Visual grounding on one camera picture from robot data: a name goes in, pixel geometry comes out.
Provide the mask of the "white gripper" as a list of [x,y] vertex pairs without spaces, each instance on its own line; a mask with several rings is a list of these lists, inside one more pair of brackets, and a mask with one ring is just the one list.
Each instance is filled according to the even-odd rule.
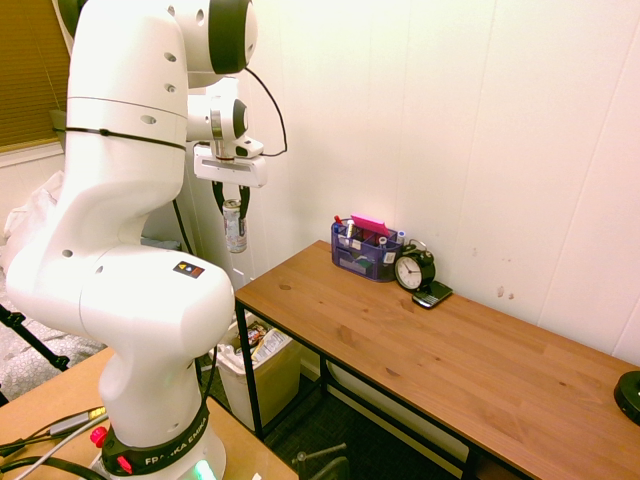
[[239,218],[242,220],[246,218],[249,208],[249,187],[261,188],[267,183],[266,160],[262,156],[222,160],[197,155],[194,159],[194,172],[197,178],[212,181],[212,192],[220,213],[223,213],[225,202],[223,183],[240,185]]

